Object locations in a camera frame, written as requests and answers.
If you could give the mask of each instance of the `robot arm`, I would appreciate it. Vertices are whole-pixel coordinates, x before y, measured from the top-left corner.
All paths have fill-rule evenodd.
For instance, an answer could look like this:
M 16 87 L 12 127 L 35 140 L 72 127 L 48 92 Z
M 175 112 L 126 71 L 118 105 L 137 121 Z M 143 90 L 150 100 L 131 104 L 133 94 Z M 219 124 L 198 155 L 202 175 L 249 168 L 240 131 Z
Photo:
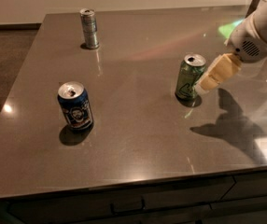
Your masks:
M 227 46 L 230 53 L 218 56 L 199 79 L 195 87 L 199 94 L 235 75 L 242 63 L 255 63 L 267 57 L 267 3 L 234 29 Z

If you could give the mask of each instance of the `table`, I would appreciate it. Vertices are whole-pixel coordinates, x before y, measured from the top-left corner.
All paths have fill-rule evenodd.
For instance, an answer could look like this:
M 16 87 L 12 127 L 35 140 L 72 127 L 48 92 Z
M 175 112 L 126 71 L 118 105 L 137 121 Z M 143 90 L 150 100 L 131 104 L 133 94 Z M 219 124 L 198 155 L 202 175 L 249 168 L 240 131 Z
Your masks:
M 170 194 L 211 184 L 212 200 L 192 201 L 208 203 L 202 213 L 214 201 L 267 194 L 265 186 L 266 192 L 248 194 L 238 181 L 267 185 L 267 61 L 244 64 L 238 75 L 194 102 L 175 97 L 184 56 L 198 53 L 210 64 L 227 51 L 224 33 L 245 14 L 244 6 L 96 11 L 99 49 L 81 46 L 79 14 L 47 15 L 0 113 L 0 218 L 31 223 L 25 200 L 34 208 L 42 197 L 68 199 L 78 192 L 99 195 L 91 203 L 107 191 L 159 193 L 162 185 Z M 90 97 L 94 126 L 83 133 L 66 128 L 57 102 L 60 85 L 72 80 L 83 83 Z M 138 193 L 133 207 L 115 204 L 115 215 L 144 215 L 166 205 L 150 208 Z M 108 196 L 106 209 L 112 208 Z M 91 219 L 96 216 L 45 223 Z

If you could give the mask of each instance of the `can lid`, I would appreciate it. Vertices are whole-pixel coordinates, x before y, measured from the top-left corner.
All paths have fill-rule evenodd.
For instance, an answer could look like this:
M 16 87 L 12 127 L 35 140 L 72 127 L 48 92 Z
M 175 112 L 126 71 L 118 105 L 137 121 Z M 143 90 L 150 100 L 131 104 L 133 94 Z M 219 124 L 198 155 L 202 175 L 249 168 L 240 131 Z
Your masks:
M 79 11 L 79 13 L 82 16 L 93 16 L 94 15 L 94 10 L 93 9 L 88 9 L 88 8 L 82 8 Z
M 188 54 L 185 56 L 184 61 L 191 66 L 204 66 L 206 59 L 199 54 Z
M 84 86 L 77 81 L 64 83 L 58 90 L 60 97 L 71 100 L 77 98 L 84 92 Z

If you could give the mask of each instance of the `soda can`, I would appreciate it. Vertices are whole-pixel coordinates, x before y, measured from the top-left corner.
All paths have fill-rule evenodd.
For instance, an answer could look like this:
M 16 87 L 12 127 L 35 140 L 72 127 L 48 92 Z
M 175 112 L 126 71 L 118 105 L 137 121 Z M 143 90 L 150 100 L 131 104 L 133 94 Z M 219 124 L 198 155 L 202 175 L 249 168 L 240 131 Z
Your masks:
M 99 41 L 97 38 L 97 24 L 95 12 L 92 9 L 83 8 L 79 11 L 86 47 L 97 49 Z
M 181 100 L 190 101 L 197 97 L 195 84 L 204 73 L 206 60 L 199 54 L 188 54 L 180 65 L 176 96 Z
M 58 101 L 70 129 L 84 130 L 93 124 L 88 93 L 81 83 L 64 83 L 58 90 Z

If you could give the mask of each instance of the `blue can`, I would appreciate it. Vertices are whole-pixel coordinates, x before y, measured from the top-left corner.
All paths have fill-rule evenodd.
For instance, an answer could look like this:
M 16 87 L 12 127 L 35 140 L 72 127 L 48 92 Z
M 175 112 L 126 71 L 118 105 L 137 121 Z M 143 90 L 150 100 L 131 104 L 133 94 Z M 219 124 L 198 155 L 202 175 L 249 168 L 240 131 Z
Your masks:
M 70 129 L 85 130 L 93 125 L 88 93 L 81 83 L 64 83 L 58 90 L 58 101 Z

